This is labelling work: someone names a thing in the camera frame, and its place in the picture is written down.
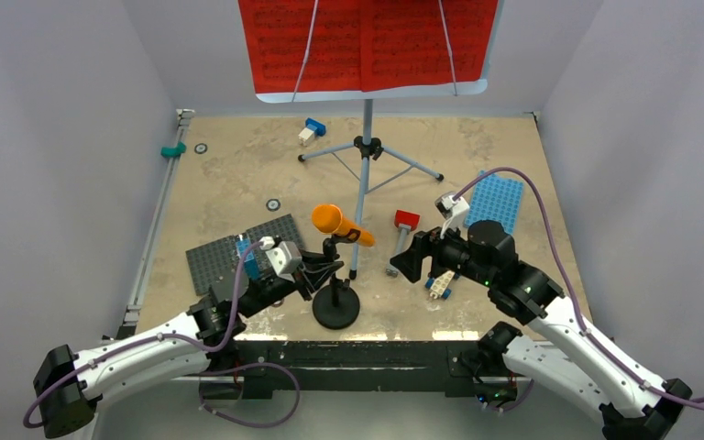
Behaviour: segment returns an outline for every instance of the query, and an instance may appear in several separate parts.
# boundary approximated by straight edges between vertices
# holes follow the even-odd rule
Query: beige tabletop
[[[290,213],[308,250],[321,252],[325,236],[311,223],[314,207],[336,204],[345,215],[354,218],[358,180],[332,155],[304,163],[296,158],[301,153],[350,142],[362,133],[361,120],[323,118],[327,135],[309,147],[298,143],[303,121],[298,117],[194,118],[185,142],[188,152],[182,156],[171,190],[138,331],[163,323],[198,301],[186,250]],[[576,286],[582,310],[589,316],[565,221],[532,118],[377,117],[373,136],[389,148],[443,173],[445,180],[438,182],[412,169],[366,197],[362,223],[377,244],[360,249],[358,276],[352,282],[361,303],[359,318],[347,329],[327,330],[314,320],[311,303],[295,293],[282,307],[270,307],[248,319],[248,329],[238,339],[477,339],[498,321],[516,324],[498,312],[486,290],[473,281],[458,280],[447,300],[431,300],[424,281],[411,284],[402,275],[394,279],[384,272],[398,238],[393,224],[396,210],[421,215],[420,230],[439,226],[443,218],[436,211],[434,200],[443,193],[459,190],[480,170],[496,166],[518,168],[537,185],[550,215],[559,254]],[[193,147],[202,142],[208,151],[195,154]],[[338,155],[359,174],[357,150],[348,149]],[[404,168],[403,162],[383,154],[371,162],[370,187]],[[279,211],[266,209],[270,198],[281,201]],[[538,205],[527,185],[514,238],[521,259],[565,284],[552,260]],[[351,246],[339,245],[339,250],[348,265]],[[428,268],[429,259],[424,270]],[[347,268],[339,274],[346,276]],[[543,339],[533,332],[525,333]]]

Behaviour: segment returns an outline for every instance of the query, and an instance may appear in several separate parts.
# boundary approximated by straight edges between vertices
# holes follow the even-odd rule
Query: gray lego baseplate
[[[261,225],[250,227],[244,232],[244,235],[252,241],[261,237],[280,236],[303,249],[303,238],[292,214],[286,214]],[[229,273],[231,269],[236,268],[236,264],[238,264],[236,240],[236,236],[225,236],[185,252],[192,277],[192,286],[196,294],[206,294],[213,281],[218,280],[223,273]],[[258,262],[261,271],[269,266],[266,253],[260,249],[255,250],[255,261]]]

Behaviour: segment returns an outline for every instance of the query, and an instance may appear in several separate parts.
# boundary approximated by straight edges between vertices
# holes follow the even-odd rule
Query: red hammer head
[[[420,224],[420,215],[407,213],[406,211],[395,211],[395,227],[408,226],[412,231]]]

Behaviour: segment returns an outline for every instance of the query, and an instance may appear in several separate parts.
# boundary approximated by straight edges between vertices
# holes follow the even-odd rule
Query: toy hammer
[[[406,236],[409,235],[410,231],[416,229],[419,223],[420,216],[418,214],[407,213],[406,211],[401,211],[400,209],[395,212],[395,227],[401,231],[401,234],[398,236],[398,246],[395,248],[395,255],[403,252],[403,245],[406,243]],[[395,267],[390,263],[387,264],[387,268],[384,272],[391,277],[398,276],[398,270],[395,269]]]

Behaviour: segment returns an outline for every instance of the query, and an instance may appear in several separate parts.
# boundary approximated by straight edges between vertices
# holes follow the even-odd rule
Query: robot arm
[[[445,224],[454,224],[451,217],[456,216],[451,209],[439,207],[439,211],[445,215]],[[691,396],[689,387],[679,379],[663,380],[627,356],[584,316],[576,316],[570,299],[556,282],[519,260],[514,239],[501,224],[476,222],[468,228],[467,240],[456,228],[418,232],[409,249],[390,263],[410,282],[417,282],[422,276],[422,261],[428,256],[432,258],[431,277],[453,270],[486,286],[488,297],[498,310],[530,326],[561,352],[556,359],[551,358],[555,355],[541,356],[545,354],[541,352],[534,356],[537,349],[533,341],[511,331],[491,347],[484,346],[485,338],[495,336],[493,329],[479,341],[478,355],[487,361],[502,362],[511,371],[528,374],[578,404],[594,419],[603,421],[606,438],[660,439],[676,422],[683,406],[639,386],[609,355],[635,371],[650,387],[682,399]],[[577,319],[584,320],[586,332],[580,329]],[[607,352],[589,341],[589,333]]]
[[[165,380],[200,373],[210,366],[233,367],[233,341],[219,350],[202,350],[223,342],[231,319],[232,338],[247,328],[240,315],[250,317],[293,292],[309,301],[344,264],[336,261],[335,254],[303,251],[278,237],[264,237],[260,243],[272,268],[257,280],[245,277],[235,317],[231,317],[234,277],[221,277],[198,303],[164,324],[107,346],[78,352],[65,345],[52,349],[33,382],[37,396],[54,387],[38,404],[45,436],[76,431],[96,411]]]

